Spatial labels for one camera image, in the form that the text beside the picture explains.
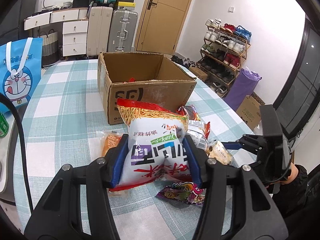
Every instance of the green bottle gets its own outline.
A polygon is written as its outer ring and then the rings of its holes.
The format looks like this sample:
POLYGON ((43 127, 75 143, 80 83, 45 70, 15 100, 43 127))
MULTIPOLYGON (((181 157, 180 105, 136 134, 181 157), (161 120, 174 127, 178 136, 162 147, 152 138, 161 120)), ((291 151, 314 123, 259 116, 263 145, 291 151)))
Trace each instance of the green bottle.
POLYGON ((0 137, 6 136, 8 131, 9 131, 9 124, 5 119, 4 115, 0 113, 0 137))

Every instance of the person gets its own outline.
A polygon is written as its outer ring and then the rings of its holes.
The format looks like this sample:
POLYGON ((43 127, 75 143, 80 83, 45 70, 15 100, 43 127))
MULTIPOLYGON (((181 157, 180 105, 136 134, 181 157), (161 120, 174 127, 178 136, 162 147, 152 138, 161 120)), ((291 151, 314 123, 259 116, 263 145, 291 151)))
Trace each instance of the person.
POLYGON ((280 191, 272 199, 286 223, 289 232, 287 240, 313 239, 318 234, 320 197, 306 196, 307 170, 298 164, 290 165, 291 175, 280 182, 280 191))

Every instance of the blue shopping bag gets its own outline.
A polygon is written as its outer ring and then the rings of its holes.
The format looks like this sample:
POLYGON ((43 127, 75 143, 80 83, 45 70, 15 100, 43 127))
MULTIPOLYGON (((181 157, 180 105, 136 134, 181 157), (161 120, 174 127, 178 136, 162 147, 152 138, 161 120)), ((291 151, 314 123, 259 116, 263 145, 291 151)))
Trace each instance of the blue shopping bag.
MULTIPOLYGON (((0 93, 22 106, 30 101, 41 79, 42 38, 8 42, 0 46, 0 93)), ((0 104, 0 112, 9 109, 0 104)))

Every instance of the shoe rack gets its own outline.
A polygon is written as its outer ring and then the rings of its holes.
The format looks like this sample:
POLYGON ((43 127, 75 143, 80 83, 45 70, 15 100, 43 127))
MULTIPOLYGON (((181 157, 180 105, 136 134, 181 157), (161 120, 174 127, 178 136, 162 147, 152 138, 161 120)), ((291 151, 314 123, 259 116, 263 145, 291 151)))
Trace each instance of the shoe rack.
POLYGON ((202 71, 207 73, 209 76, 212 76, 214 79, 221 81, 221 83, 224 84, 227 87, 227 90, 229 92, 234 80, 237 78, 237 76, 238 76, 238 74, 240 72, 240 69, 242 68, 242 64, 247 59, 247 50, 250 48, 251 44, 248 43, 246 39, 243 39, 243 38, 241 38, 241 37, 239 37, 237 35, 231 34, 229 32, 226 32, 226 31, 223 31, 223 30, 220 30, 220 29, 216 29, 216 28, 214 28, 212 26, 208 26, 208 25, 206 25, 206 26, 207 26, 208 30, 217 31, 220 34, 225 35, 225 36, 227 36, 229 38, 232 38, 233 40, 240 41, 241 43, 244 43, 244 45, 245 45, 244 51, 241 54, 238 54, 235 51, 233 51, 231 49, 228 49, 228 48, 226 48, 226 47, 224 47, 224 46, 222 46, 220 44, 217 44, 215 42, 212 42, 212 41, 209 41, 207 39, 204 39, 204 43, 206 45, 214 44, 216 49, 220 49, 220 50, 226 51, 226 53, 231 53, 233 55, 239 56, 240 57, 240 64, 239 64, 239 66, 237 68, 233 68, 233 67, 223 63, 223 61, 220 61, 217 58, 213 57, 213 55, 211 55, 210 53, 207 53, 205 51, 201 51, 200 50, 200 54, 201 54, 202 59, 204 58, 204 56, 208 56, 208 57, 212 58, 213 60, 215 60, 219 64, 221 64, 224 67, 226 67, 226 69, 229 70, 231 72, 231 74, 233 74, 235 76, 234 79, 232 81, 230 81, 230 83, 226 83, 225 81, 222 80, 222 78, 218 77, 216 74, 212 73, 211 71, 206 70, 204 67, 201 66, 201 64, 198 64, 198 66, 201 68, 202 71))

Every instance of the purple yoga mat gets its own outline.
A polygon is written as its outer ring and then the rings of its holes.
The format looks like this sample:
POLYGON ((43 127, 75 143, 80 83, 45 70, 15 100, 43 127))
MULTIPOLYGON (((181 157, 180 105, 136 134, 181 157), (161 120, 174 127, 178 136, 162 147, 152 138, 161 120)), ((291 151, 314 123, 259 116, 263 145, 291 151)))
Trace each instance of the purple yoga mat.
POLYGON ((262 77, 252 71, 241 69, 224 101, 236 111, 245 96, 251 95, 262 77))

